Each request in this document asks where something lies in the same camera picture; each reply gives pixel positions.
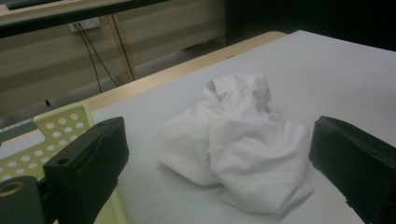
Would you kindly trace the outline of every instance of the green plastic basket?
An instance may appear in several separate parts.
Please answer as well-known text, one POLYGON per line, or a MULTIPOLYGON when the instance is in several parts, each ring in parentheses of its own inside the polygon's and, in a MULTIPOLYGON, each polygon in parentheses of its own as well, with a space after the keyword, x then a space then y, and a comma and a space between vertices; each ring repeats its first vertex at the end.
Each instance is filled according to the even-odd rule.
MULTIPOLYGON (((90 109, 85 103, 75 103, 36 116, 33 123, 45 140, 0 160, 0 181, 21 175, 44 176, 42 165, 93 125, 90 109)), ((115 189, 102 208, 96 224, 129 223, 115 189)))

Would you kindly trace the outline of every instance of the crumpled white cloth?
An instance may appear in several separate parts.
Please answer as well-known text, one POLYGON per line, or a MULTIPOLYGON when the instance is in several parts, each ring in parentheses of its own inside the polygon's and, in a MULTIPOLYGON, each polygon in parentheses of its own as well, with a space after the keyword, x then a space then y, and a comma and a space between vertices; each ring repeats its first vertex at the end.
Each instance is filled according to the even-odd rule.
POLYGON ((192 182, 222 184, 245 212, 280 214, 313 192, 304 179, 309 130, 277 120, 262 75, 206 84, 199 102, 163 125, 159 161, 192 182))

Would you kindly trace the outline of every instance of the electrical cord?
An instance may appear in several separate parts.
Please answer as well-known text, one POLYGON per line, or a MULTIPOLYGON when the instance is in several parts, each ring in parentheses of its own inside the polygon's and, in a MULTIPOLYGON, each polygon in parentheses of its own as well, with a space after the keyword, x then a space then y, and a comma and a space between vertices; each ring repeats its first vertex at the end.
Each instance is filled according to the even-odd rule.
POLYGON ((82 35, 82 32, 80 31, 79 27, 76 24, 74 24, 74 26, 78 30, 78 33, 81 36, 82 40, 84 41, 85 47, 87 47, 87 50, 88 50, 88 52, 90 54, 91 62, 92 62, 92 65, 93 65, 93 69, 95 70, 96 81, 98 83, 99 92, 102 93, 102 88, 100 87, 100 83, 99 83, 98 71, 96 70, 95 62, 93 61, 93 57, 92 57, 92 54, 91 54, 90 47, 88 46, 87 41, 85 40, 84 36, 82 35))
POLYGON ((116 85, 116 87, 118 87, 119 85, 116 83, 116 81, 113 79, 113 77, 110 75, 110 73, 108 72, 107 68, 105 67, 105 64, 102 62, 101 58, 99 57, 98 52, 96 51, 96 48, 93 46, 93 43, 91 42, 90 38, 87 36, 87 33, 85 33, 84 29, 82 28, 81 24, 78 23, 79 28, 81 29, 82 33, 85 35, 85 37, 87 38, 88 42, 90 43, 93 52, 95 52, 95 55, 97 57, 97 59, 99 60, 100 64, 103 66, 103 68, 105 68, 107 75, 110 77, 110 79, 113 81, 114 85, 116 85))

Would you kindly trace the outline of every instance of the power socket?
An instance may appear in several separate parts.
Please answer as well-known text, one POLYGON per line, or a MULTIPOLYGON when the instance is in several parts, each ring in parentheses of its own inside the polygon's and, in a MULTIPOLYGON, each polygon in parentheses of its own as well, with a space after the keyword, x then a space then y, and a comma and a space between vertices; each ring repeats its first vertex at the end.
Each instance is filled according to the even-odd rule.
POLYGON ((78 24, 81 25, 83 30, 88 30, 88 29, 91 29, 94 27, 101 26, 99 18, 95 17, 95 18, 87 19, 85 21, 75 21, 75 22, 69 23, 68 25, 69 25, 70 32, 72 32, 72 33, 78 32, 78 29, 75 27, 75 25, 78 25, 78 24))

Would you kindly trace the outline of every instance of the table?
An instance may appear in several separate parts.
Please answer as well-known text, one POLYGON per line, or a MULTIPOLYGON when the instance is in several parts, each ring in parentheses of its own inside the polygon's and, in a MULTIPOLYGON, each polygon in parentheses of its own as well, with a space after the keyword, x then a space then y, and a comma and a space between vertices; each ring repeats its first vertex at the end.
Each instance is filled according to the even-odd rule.
POLYGON ((273 96, 269 106, 281 118, 311 130, 320 115, 342 119, 396 146, 396 52, 304 31, 260 46, 268 36, 282 34, 226 49, 253 50, 225 61, 221 56, 234 54, 222 51, 212 62, 215 52, 87 100, 96 122, 125 118, 131 157, 120 176, 120 191, 131 222, 362 223, 344 196, 311 166, 307 176, 314 183, 313 195, 289 214, 267 216, 222 203, 221 187, 196 186, 158 163, 161 125, 193 105, 207 81, 238 73, 267 77, 273 96))

